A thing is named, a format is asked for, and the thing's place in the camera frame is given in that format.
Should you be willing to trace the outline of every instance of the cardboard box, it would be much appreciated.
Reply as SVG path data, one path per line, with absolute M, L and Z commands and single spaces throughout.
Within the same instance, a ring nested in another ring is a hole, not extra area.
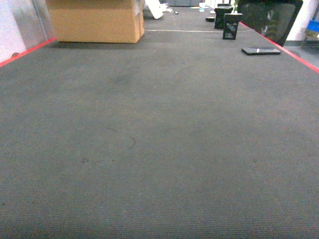
M 46 0 L 58 41 L 136 43 L 143 0 Z

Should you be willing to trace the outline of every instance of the black speaker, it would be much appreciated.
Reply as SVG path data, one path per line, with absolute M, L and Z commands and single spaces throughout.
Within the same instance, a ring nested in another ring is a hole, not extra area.
M 226 13 L 224 15 L 223 39 L 236 40 L 238 23 L 243 18 L 241 13 Z
M 215 29 L 224 29 L 224 14 L 231 13 L 234 8 L 231 6 L 216 7 Z

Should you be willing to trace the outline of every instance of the red edge trim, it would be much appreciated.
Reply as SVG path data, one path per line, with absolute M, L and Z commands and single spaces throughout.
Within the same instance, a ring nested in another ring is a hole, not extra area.
M 50 42 L 52 42 L 52 41 L 55 41 L 55 40 L 56 40 L 56 37 L 51 38 L 50 40 L 47 40 L 46 42 L 41 43 L 40 45 L 37 45 L 37 46 L 35 46 L 35 47 L 33 47 L 33 48 L 30 48 L 30 49 L 28 49 L 28 50 L 26 50 L 26 51 L 24 51 L 24 52 L 22 52 L 22 53 L 20 53 L 20 54 L 18 54 L 18 55 L 16 55 L 16 56 L 14 56 L 14 57 L 11 57 L 10 59 L 8 59 L 8 60 L 6 60 L 6 61 L 2 61 L 2 62 L 0 62 L 0 67 L 6 65 L 6 64 L 8 64 L 8 63 L 10 63 L 10 62 L 12 62 L 12 61 L 14 61 L 14 60 L 16 60 L 16 59 L 18 59 L 18 58 L 24 56 L 24 55 L 26 55 L 26 54 L 32 52 L 32 51 L 35 51 L 35 50 L 41 48 L 42 46 L 44 46 L 44 45 L 46 45 L 46 44 L 48 44 L 48 43 L 50 43 Z
M 290 52 L 289 50 L 285 49 L 284 47 L 278 45 L 277 43 L 273 42 L 272 40 L 269 40 L 268 38 L 266 38 L 265 36 L 261 35 L 263 38 L 265 38 L 266 40 L 268 40 L 269 42 L 271 42 L 273 45 L 275 45 L 276 47 L 278 47 L 279 49 L 281 49 L 282 51 L 286 52 L 288 55 L 294 57 L 296 60 L 298 60 L 299 62 L 303 63 L 304 65 L 308 66 L 310 69 L 316 71 L 317 73 L 319 73 L 319 68 L 317 68 L 316 66 L 310 64 L 308 61 L 305 61 L 304 59 L 300 58 L 299 56 L 296 56 L 294 53 Z

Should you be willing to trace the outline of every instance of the smartphone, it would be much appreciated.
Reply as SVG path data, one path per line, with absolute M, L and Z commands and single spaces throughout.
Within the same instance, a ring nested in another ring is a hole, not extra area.
M 281 53 L 280 50 L 276 48 L 243 48 L 241 49 L 246 55 L 279 55 Z

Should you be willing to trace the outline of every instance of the dark device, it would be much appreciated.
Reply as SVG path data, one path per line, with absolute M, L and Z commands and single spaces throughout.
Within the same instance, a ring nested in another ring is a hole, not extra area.
M 207 17 L 206 21 L 208 22 L 215 22 L 215 18 L 213 16 Z
M 279 55 L 280 50 L 276 48 L 243 48 L 241 49 L 248 56 L 252 55 Z
M 219 3 L 217 4 L 217 7 L 220 7 L 220 6 L 231 6 L 229 3 Z
M 231 6 L 221 6 L 216 7 L 216 19 L 215 19 L 215 29 L 224 29 L 224 15 L 225 13 L 231 13 L 234 8 Z
M 236 40 L 238 22 L 243 18 L 241 13 L 226 13 L 224 15 L 223 39 Z

